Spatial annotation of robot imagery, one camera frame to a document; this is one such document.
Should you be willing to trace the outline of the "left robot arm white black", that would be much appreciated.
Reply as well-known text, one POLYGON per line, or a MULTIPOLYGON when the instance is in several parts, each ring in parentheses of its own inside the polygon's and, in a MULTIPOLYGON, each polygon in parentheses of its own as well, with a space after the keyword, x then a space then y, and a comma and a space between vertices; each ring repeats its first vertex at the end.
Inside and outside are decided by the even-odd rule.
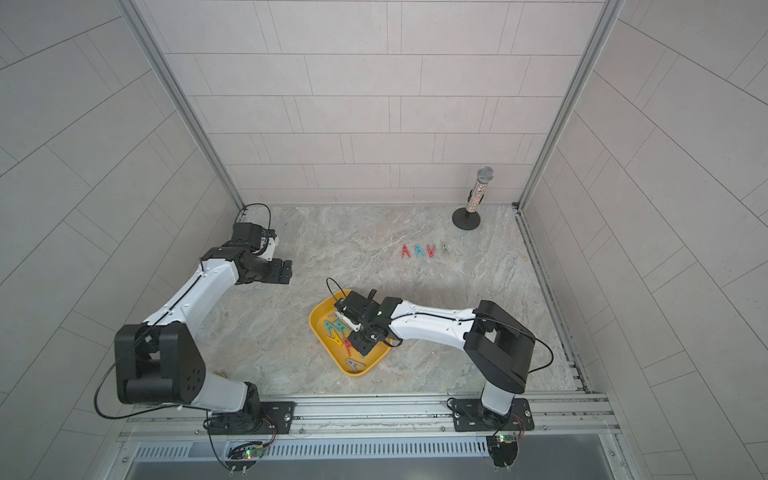
POLYGON ((208 369, 194 334, 231 287, 290 282, 292 263, 274 256, 278 243, 273 229, 234 224, 231 239, 208 250, 192 277, 166 304, 142 323, 118 331, 115 375, 121 403, 261 415, 256 387, 208 369))

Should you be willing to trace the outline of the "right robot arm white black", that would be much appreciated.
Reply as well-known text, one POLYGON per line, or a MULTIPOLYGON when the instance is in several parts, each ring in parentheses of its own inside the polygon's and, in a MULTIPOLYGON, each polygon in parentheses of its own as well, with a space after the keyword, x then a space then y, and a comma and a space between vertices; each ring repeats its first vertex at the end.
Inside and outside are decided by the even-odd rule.
POLYGON ((525 391, 536 337, 492 301, 450 310, 397 297, 377 302, 373 294, 352 291, 335 302, 334 311, 351 329, 349 341, 361 354, 411 340, 464 351, 485 379, 481 404, 493 414, 507 415, 515 396, 525 391))

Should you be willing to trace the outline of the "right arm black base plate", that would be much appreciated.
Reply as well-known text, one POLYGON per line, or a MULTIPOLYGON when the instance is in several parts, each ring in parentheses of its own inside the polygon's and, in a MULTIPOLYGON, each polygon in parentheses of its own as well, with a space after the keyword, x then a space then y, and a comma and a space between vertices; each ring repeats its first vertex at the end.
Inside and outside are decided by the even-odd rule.
POLYGON ((450 397, 446 406, 453 415, 456 432, 515 431, 525 434, 535 429, 529 402, 521 397, 512 401, 505 415, 485 408, 479 399, 450 397))

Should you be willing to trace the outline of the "yellow plastic storage box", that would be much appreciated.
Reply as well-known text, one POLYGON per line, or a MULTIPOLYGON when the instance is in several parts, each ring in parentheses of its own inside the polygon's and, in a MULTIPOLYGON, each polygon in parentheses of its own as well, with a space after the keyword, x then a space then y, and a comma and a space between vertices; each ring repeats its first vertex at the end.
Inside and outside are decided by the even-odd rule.
POLYGON ((334 314, 334 304, 337 300, 342 298, 345 298, 347 301, 347 312, 354 313, 358 320, 369 311, 372 311, 373 315, 376 315, 379 312, 379 304, 373 300, 372 296, 365 297, 357 292, 347 289, 343 291, 342 296, 334 297, 331 295, 317 305, 309 316, 309 325, 336 366, 348 376, 360 377, 385 358, 391 350, 391 346, 377 345, 374 350, 365 357, 357 352, 347 339, 347 336, 353 331, 348 329, 334 314), (328 333, 324 325, 325 321, 334 323, 338 327, 341 333, 336 335, 344 339, 344 346, 335 345, 328 339, 328 333), (365 371, 362 373, 354 373, 346 364, 347 358, 352 358, 365 364, 365 371))

